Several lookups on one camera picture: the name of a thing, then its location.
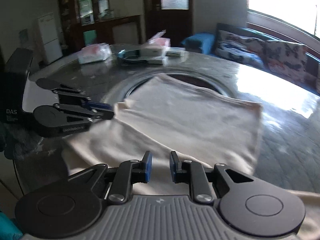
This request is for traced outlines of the cream sweatshirt garment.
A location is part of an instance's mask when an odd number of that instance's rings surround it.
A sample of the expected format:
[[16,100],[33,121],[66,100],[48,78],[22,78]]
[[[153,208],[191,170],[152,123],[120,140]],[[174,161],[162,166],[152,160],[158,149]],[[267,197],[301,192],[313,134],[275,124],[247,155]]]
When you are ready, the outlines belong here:
[[[66,139],[62,156],[70,174],[99,163],[121,162],[153,154],[151,182],[134,187],[136,193],[187,192],[172,182],[169,154],[205,167],[225,163],[254,175],[263,137],[261,103],[232,99],[159,74],[114,107],[110,121]],[[299,231],[302,239],[319,239],[319,192],[290,190],[306,206]]]

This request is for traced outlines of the white refrigerator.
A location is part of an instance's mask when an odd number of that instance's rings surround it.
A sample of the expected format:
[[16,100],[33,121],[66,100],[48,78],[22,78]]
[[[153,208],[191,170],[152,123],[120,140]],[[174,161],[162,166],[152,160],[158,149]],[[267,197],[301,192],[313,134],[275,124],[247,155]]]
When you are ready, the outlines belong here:
[[62,57],[54,14],[48,13],[34,21],[35,42],[45,64]]

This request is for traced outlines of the soft pack pink tissues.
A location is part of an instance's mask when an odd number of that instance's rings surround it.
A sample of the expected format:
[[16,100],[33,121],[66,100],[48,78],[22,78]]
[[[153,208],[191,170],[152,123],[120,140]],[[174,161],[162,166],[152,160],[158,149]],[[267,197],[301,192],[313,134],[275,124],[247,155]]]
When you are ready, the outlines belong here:
[[92,44],[82,48],[78,53],[80,64],[105,61],[112,54],[111,48],[106,43]]

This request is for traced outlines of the teal black smartwatch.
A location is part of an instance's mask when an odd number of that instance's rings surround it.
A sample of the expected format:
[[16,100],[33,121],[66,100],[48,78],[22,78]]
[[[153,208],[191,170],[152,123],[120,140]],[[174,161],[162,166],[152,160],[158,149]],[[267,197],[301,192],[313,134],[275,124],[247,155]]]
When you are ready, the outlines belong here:
[[140,50],[121,50],[117,54],[117,63],[120,66],[133,66],[133,65],[146,65],[148,61],[142,59],[140,56]]

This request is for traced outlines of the dark wooden display shelf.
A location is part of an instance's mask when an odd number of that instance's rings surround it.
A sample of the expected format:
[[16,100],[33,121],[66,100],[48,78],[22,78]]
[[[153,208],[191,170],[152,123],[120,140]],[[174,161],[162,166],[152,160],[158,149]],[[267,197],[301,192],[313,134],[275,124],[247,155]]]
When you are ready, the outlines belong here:
[[97,43],[97,23],[108,10],[108,0],[57,0],[65,50],[76,52]]

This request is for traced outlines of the pink white tissue box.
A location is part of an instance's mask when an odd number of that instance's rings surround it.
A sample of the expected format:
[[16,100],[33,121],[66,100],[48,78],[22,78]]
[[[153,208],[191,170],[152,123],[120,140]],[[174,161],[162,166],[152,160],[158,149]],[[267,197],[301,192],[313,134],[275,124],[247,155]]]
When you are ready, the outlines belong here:
[[160,31],[141,45],[140,55],[147,57],[164,56],[171,46],[170,38],[163,37],[165,33],[166,30]]

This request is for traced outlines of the dark wooden side cabinet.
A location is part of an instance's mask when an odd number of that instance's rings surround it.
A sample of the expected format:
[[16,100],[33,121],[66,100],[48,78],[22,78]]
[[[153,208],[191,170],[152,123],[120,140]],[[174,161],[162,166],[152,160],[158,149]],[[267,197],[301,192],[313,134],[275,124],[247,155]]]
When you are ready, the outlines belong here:
[[82,25],[81,30],[84,33],[94,31],[97,43],[142,44],[143,41],[140,15],[101,20],[97,23]]

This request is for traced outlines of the round black induction cooktop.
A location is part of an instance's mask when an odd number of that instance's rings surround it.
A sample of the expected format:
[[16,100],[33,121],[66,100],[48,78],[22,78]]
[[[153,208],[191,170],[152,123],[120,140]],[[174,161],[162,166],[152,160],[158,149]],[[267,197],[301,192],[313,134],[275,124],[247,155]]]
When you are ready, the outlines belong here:
[[[202,87],[202,88],[208,88],[210,90],[213,90],[217,92],[220,95],[223,96],[229,96],[229,94],[215,81],[208,80],[207,78],[201,77],[201,76],[195,76],[193,74],[169,74],[170,77],[188,83],[190,85],[194,85],[197,87]],[[153,78],[151,77],[144,77],[142,81],[139,81],[135,83],[124,95],[124,98],[129,97],[131,94],[133,94],[136,90],[138,90],[142,85],[147,83]]]

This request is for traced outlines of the blue sofa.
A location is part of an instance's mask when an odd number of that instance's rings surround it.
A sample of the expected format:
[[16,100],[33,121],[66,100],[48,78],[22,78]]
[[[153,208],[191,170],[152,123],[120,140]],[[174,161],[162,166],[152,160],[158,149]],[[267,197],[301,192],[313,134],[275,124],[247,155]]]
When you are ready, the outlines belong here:
[[257,68],[319,94],[319,57],[305,44],[218,23],[215,33],[196,33],[185,38],[181,46]]

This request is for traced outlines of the dark wooden door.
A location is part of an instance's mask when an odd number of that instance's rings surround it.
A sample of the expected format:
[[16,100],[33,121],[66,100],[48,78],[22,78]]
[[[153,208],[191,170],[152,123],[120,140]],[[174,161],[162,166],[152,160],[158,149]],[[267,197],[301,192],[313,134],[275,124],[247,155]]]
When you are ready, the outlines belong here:
[[193,0],[144,0],[146,38],[160,31],[179,47],[193,32]]

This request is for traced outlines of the flat butterfly pillow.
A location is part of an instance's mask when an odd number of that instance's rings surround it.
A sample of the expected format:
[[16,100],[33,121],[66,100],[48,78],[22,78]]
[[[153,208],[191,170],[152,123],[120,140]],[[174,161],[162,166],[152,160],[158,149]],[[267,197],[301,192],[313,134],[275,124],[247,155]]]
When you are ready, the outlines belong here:
[[265,42],[259,38],[219,30],[214,54],[226,60],[264,69],[264,50]]

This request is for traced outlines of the upright butterfly pillow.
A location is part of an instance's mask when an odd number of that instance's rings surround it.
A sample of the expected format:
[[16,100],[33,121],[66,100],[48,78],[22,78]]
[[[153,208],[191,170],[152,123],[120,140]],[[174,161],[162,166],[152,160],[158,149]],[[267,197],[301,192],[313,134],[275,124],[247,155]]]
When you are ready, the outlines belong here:
[[265,58],[270,71],[289,78],[294,82],[304,82],[306,73],[307,46],[300,43],[279,40],[265,41]]

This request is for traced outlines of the window with green frame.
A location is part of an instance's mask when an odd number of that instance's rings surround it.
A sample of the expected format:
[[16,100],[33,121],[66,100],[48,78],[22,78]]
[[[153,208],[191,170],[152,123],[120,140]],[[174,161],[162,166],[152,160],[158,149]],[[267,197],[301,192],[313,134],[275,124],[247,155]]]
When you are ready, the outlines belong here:
[[319,0],[248,0],[248,8],[319,37]]

